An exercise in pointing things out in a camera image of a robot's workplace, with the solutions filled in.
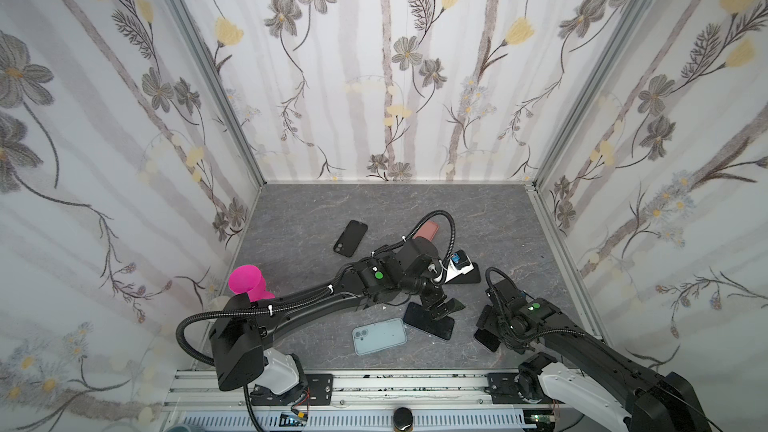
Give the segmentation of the pink-edged phone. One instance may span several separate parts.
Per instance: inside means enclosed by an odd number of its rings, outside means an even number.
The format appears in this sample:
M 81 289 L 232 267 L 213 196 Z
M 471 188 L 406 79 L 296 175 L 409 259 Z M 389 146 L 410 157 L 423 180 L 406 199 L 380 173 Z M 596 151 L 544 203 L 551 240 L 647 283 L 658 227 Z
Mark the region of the pink-edged phone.
M 490 352 L 497 352 L 502 343 L 498 333 L 487 328 L 478 328 L 474 338 Z

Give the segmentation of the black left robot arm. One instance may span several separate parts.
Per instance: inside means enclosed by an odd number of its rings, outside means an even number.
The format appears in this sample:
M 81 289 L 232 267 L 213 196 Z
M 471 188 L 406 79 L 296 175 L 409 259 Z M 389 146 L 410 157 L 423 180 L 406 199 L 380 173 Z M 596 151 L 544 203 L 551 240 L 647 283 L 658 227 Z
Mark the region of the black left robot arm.
M 245 293 L 231 297 L 209 334 L 219 389 L 256 381 L 276 340 L 335 312 L 389 303 L 399 294 L 418 297 L 433 321 L 463 310 L 465 305 L 443 290 L 443 264 L 434 244 L 416 237 L 383 246 L 342 266 L 331 281 L 287 297 L 262 302 Z

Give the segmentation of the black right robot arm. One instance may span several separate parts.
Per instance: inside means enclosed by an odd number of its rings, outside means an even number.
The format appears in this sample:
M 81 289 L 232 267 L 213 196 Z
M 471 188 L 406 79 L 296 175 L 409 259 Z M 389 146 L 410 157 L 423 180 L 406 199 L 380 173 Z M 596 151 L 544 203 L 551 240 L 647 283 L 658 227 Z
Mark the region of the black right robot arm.
M 511 393 L 527 403 L 568 405 L 610 431 L 712 431 L 693 386 L 661 375 L 588 334 L 560 308 L 509 283 L 490 285 L 477 323 L 482 339 L 523 353 Z

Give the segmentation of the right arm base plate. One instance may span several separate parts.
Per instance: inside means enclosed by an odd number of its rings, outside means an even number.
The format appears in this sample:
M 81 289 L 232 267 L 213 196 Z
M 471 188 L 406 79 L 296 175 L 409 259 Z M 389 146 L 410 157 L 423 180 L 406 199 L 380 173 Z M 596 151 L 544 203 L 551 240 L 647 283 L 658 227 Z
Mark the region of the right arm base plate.
M 533 375 L 512 372 L 495 372 L 486 375 L 485 391 L 495 405 L 553 405 L 555 400 L 544 394 L 538 379 Z

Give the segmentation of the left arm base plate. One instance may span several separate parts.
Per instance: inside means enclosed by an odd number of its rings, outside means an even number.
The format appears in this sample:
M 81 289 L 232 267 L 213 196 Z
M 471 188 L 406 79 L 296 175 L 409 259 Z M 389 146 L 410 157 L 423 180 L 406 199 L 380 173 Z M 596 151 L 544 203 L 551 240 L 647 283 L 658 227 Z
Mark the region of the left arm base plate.
M 254 385 L 249 390 L 253 406 L 328 406 L 331 404 L 334 376 L 330 373 L 308 374 L 298 385 L 281 395 Z

